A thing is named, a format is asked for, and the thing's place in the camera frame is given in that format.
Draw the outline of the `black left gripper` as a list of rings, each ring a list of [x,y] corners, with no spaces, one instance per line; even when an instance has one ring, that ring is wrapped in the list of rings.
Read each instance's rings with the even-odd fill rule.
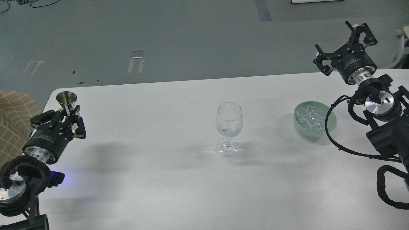
[[[69,125],[66,128],[62,110],[49,110],[32,117],[30,123],[36,131],[22,148],[23,153],[48,165],[57,163],[73,138],[86,138],[86,127],[79,112],[80,106],[75,106],[66,119]]]

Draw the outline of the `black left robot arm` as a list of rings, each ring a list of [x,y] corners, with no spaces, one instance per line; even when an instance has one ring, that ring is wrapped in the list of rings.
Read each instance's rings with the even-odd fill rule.
[[[25,220],[1,225],[2,230],[48,230],[46,214],[40,214],[39,194],[62,184],[65,174],[52,171],[68,143],[85,139],[86,128],[80,106],[63,104],[30,119],[34,133],[22,148],[23,154],[1,168],[1,215],[24,215]]]

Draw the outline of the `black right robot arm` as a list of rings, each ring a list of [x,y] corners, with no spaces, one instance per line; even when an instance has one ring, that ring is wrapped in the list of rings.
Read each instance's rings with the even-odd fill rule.
[[[339,97],[329,108],[324,121],[327,138],[339,150],[352,155],[364,156],[370,159],[401,163],[405,171],[393,166],[384,165],[377,169],[377,195],[387,205],[396,209],[407,210],[408,203],[394,201],[386,192],[385,173],[390,172],[402,179],[408,186],[409,166],[409,116],[408,90],[399,86],[396,92],[390,91],[392,78],[384,74],[375,78],[377,66],[366,53],[365,48],[377,44],[377,39],[366,23],[351,25],[345,21],[351,31],[348,41],[333,52],[324,52],[316,44],[318,51],[313,63],[326,76],[336,70],[347,85],[356,85],[357,90],[352,96]],[[328,120],[333,109],[341,102],[347,101],[347,110],[350,117],[371,128],[366,137],[377,151],[377,155],[359,153],[350,150],[330,135]]]

